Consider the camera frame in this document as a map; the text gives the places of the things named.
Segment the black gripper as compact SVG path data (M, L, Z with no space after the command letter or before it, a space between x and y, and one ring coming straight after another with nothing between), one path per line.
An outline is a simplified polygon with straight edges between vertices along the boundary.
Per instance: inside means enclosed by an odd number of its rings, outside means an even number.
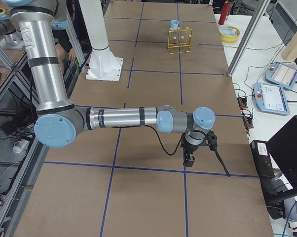
M184 150L183 166L193 166L195 162L193 152L195 152L200 146L206 146L205 138L205 133L182 135L181 147Z

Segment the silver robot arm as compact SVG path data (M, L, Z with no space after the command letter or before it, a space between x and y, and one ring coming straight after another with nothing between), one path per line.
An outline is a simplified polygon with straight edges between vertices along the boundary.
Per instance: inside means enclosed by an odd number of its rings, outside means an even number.
M13 26L3 8L0 8L0 46L10 50L22 50L24 47L21 33Z
M178 147L184 150L184 166L195 161L200 146L217 151L212 131L216 116L207 107L179 112L171 106L122 109L78 108L68 99L52 34L53 23L66 17L63 0L8 0L10 16L18 23L28 65L39 97L36 138L50 148L69 145L77 135L97 128L150 127L155 133L180 133Z

